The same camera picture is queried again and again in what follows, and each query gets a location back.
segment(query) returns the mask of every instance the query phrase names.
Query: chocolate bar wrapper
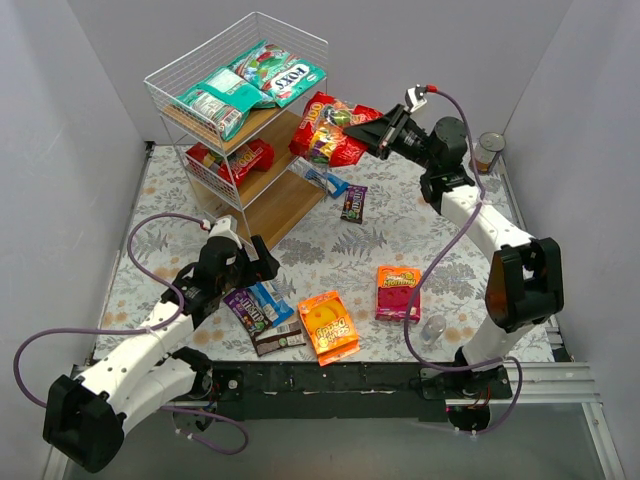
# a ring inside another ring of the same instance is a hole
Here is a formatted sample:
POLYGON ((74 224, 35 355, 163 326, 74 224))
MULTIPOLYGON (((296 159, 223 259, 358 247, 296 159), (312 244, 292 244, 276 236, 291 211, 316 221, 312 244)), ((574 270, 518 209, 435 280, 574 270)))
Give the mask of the chocolate bar wrapper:
POLYGON ((298 321, 267 330, 258 338, 251 338, 251 343, 259 357, 285 348, 306 345, 302 325, 298 321))
POLYGON ((263 333, 273 324, 246 288, 234 290, 224 297, 223 301, 233 311, 235 316, 238 317, 238 320, 240 320, 242 326, 252 339, 263 333))
POLYGON ((362 212, 364 210, 364 197, 367 187, 360 185, 349 185, 344 198, 344 207, 340 218, 347 222, 362 223, 362 212))

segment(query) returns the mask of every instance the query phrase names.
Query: tin can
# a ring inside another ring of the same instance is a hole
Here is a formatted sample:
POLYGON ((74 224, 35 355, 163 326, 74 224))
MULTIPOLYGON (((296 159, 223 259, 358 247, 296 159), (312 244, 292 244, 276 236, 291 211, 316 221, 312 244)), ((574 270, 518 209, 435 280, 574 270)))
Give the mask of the tin can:
MULTIPOLYGON (((499 133, 487 132, 480 135, 474 150, 478 173, 491 172, 506 144, 504 137, 499 133)), ((471 160, 469 168, 473 170, 471 160)))

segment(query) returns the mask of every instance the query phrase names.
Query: patterned table surface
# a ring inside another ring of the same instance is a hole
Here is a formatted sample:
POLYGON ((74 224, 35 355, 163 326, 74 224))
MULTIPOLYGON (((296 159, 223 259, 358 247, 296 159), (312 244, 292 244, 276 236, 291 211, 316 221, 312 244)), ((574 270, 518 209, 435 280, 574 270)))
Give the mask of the patterned table surface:
MULTIPOLYGON (((413 357, 404 344, 402 326, 374 319, 376 271, 379 265, 424 269, 456 232, 420 194, 421 169, 393 154, 380 161, 365 155, 354 167, 339 169, 350 183, 368 186, 362 225, 340 220, 343 198, 319 202, 273 249, 282 268, 276 281, 296 308, 305 298, 338 290, 355 321, 361 350, 346 361, 405 362, 413 357)), ((485 177, 487 198, 511 218, 504 187, 497 175, 485 177)), ((160 212, 201 217, 189 181, 171 147, 156 147, 147 170, 133 222, 160 212)), ((176 219, 157 220, 143 229, 134 251, 143 265, 172 279, 197 259, 206 234, 176 219)), ((450 361, 485 317, 484 288, 489 264, 466 237, 445 257, 422 291, 422 320, 411 327, 411 339, 424 358, 450 361), (434 314, 447 319, 447 330, 434 347, 419 339, 424 320, 434 314)), ((164 287, 139 272, 123 254, 114 279, 104 328, 135 328, 144 320, 164 287)), ((98 338, 95 357, 102 358, 122 337, 98 338)), ((256 361, 249 337, 226 307, 209 317, 188 345, 212 360, 256 361)), ((553 361, 543 326, 525 335, 513 354, 526 362, 553 361)), ((289 348, 261 357, 265 361, 310 361, 313 349, 289 348)))

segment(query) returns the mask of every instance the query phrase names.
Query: wire basket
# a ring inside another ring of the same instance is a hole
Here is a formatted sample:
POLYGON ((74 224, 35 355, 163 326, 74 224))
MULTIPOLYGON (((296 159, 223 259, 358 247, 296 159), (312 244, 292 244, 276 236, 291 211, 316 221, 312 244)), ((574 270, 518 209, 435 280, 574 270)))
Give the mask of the wire basket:
POLYGON ((213 122, 176 97, 203 81, 217 68, 228 65, 261 40, 275 43, 325 72, 328 71, 326 40, 263 13, 253 12, 145 78, 145 85, 160 115, 221 155, 232 153, 244 140, 259 132, 285 109, 275 108, 270 109, 271 112, 257 113, 256 115, 260 115, 257 120, 260 121, 247 120, 235 137, 223 141, 213 122))
POLYGON ((180 158, 187 172, 196 177, 200 183, 209 187, 209 190, 237 210, 242 209, 235 187, 217 174, 219 169, 217 165, 213 169, 209 169, 187 153, 180 158))

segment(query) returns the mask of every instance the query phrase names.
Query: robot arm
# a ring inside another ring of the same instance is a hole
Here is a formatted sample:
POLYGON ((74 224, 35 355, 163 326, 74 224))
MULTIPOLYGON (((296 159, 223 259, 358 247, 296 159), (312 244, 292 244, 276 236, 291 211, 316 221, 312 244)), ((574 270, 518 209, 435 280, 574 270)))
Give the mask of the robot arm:
POLYGON ((75 378, 59 377, 49 389, 44 439, 87 471, 97 472, 141 420, 180 395, 202 392, 203 383, 210 386, 206 355, 175 348, 218 309, 231 289, 276 277, 278 262, 259 236, 251 240, 255 261, 235 233, 235 220, 219 219, 198 262, 183 268, 173 281, 185 300, 181 314, 152 330, 176 312, 176 294, 167 290, 139 327, 146 334, 129 337, 75 378))
MULTIPOLYGON (((425 201, 462 228, 480 199, 479 188, 462 166, 467 129, 459 119, 445 117, 427 134, 411 118, 426 105, 426 94, 435 91, 419 85, 411 88, 405 95, 406 106, 398 104, 386 115, 347 127, 344 133, 365 143, 378 158, 386 159, 394 151, 424 167, 420 187, 425 201)), ((466 235, 491 262, 487 318, 456 354, 457 365, 473 366, 507 355, 535 325, 560 311, 564 299, 560 248, 554 240, 533 238, 485 204, 466 235)), ((492 369, 495 365, 472 368, 492 369)))

